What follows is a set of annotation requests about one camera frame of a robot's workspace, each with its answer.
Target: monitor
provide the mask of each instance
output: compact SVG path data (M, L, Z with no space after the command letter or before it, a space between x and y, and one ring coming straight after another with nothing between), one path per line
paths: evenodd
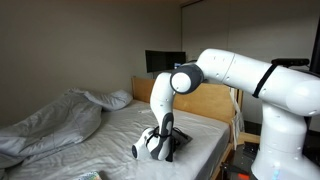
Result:
M181 51L146 50L147 72L173 70L186 63L186 53Z

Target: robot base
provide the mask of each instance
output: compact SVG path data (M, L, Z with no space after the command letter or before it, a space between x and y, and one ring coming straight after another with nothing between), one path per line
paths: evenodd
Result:
M251 170L259 180L317 180L320 177L319 167L305 156L275 152L268 147L258 151Z
M263 103L259 151L251 170L259 180L316 180L320 168L302 155L306 124L297 116Z

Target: bed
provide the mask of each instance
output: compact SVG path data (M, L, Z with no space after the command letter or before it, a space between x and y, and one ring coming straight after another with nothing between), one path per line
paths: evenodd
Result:
M233 147L235 116L230 89L202 84L174 101L174 127L192 137L178 148L173 162L136 160L132 145L143 129L157 126L149 100L153 79L132 78L133 100L112 112L101 113L99 127L81 143L6 169L8 179L216 179L219 165ZM241 104L241 92L235 91Z

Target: black monitor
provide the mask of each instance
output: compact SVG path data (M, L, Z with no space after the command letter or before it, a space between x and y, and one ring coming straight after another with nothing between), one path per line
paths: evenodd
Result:
M181 51L146 50L147 72L173 70L186 63L186 53Z
M318 28L313 45L311 64L309 70L313 73L320 75L320 17L318 20Z

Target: wooden bed frame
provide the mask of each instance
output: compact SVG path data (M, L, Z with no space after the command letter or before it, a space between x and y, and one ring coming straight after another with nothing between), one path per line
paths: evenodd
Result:
M132 77L133 98L150 103L150 96L154 82L155 79ZM240 107L242 104L242 95L242 91L235 91L234 97ZM213 118L229 124L231 129L229 144L218 165L225 161L229 152L233 148L232 119L235 116L235 109L230 98L230 88L225 85L202 83L191 94L177 94L174 99L173 108ZM220 166L217 166L213 171L211 180L217 179L219 172Z

